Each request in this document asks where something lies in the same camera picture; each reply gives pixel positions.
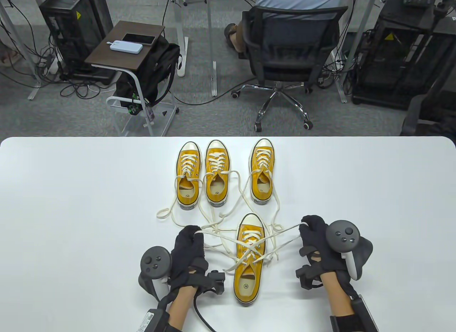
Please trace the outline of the person's right hand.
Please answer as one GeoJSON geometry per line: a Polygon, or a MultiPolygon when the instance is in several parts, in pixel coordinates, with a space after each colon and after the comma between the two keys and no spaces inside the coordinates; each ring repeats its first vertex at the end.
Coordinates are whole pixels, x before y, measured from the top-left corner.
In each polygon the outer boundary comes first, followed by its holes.
{"type": "Polygon", "coordinates": [[[329,246],[326,239],[327,228],[328,224],[320,216],[304,216],[301,219],[299,232],[303,247],[299,253],[302,257],[307,257],[310,264],[298,269],[296,276],[301,287],[310,290],[321,286],[314,285],[313,281],[321,282],[322,274],[334,272],[341,288],[350,297],[354,297],[356,292],[350,284],[346,262],[329,246]]]}

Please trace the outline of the person's left hand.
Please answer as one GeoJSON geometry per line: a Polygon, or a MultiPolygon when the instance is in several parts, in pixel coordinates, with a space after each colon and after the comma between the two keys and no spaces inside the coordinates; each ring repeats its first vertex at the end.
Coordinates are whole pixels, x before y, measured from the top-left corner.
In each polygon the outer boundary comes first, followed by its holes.
{"type": "Polygon", "coordinates": [[[208,271],[205,259],[204,235],[197,225],[185,226],[177,235],[171,251],[169,286],[171,292],[183,287],[194,287],[197,292],[213,291],[217,295],[224,292],[225,274],[208,271]]]}

